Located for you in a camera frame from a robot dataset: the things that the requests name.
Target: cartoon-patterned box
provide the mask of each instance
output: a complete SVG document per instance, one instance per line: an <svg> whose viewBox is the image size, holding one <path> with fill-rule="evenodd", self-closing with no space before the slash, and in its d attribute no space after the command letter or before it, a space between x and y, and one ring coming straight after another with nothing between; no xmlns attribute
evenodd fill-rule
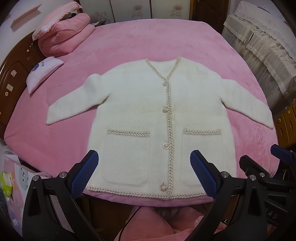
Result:
<svg viewBox="0 0 296 241"><path fill-rule="evenodd" d="M9 174L10 185L12 185L11 195L8 197L8 193L5 198L8 213L13 227L22 235L22 215L32 177L39 175L42 178L51 178L51 175L46 172L36 173L21 165L18 156L7 146L0 147L0 174L3 172L6 176Z"/></svg>

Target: cardigan pocket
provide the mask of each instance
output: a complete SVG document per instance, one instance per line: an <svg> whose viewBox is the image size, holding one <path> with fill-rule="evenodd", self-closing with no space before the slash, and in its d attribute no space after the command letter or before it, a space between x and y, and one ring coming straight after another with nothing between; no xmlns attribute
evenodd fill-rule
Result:
<svg viewBox="0 0 296 241"><path fill-rule="evenodd" d="M223 149L221 130L184 129L182 136L181 182L187 186L197 186L200 182L190 164L190 154L199 150L208 162L223 170Z"/></svg>
<svg viewBox="0 0 296 241"><path fill-rule="evenodd" d="M142 186L148 180L148 166L148 131L108 130L102 155L102 175L106 182Z"/></svg>

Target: sticker on headboard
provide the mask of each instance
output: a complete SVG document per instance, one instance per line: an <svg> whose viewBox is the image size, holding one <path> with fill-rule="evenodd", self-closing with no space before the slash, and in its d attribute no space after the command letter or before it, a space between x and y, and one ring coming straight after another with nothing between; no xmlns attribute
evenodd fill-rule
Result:
<svg viewBox="0 0 296 241"><path fill-rule="evenodd" d="M6 88L7 88L8 90L10 90L10 91L13 90L13 86L11 86L10 84L7 84Z"/></svg>
<svg viewBox="0 0 296 241"><path fill-rule="evenodd" d="M11 71L11 75L14 77L17 74L15 70Z"/></svg>

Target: cardigan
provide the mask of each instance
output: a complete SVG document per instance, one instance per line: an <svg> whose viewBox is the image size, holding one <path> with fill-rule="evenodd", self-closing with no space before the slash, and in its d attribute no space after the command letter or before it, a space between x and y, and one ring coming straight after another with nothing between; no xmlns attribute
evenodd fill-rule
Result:
<svg viewBox="0 0 296 241"><path fill-rule="evenodd" d="M162 79L159 75L166 77L178 60L171 78ZM119 195L160 199L205 195L190 165L194 150L235 177L226 108L274 127L269 108L236 81L180 57L134 61L103 75L92 74L48 108L46 124L95 105L88 149L98 152L99 164L86 188Z"/></svg>

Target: white lace cover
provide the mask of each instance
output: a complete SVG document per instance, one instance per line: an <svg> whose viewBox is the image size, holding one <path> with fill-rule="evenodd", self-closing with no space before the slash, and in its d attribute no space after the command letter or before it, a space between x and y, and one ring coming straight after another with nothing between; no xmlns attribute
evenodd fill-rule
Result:
<svg viewBox="0 0 296 241"><path fill-rule="evenodd" d="M296 61L296 38L288 25L257 6L241 1L234 14L246 19L276 39Z"/></svg>

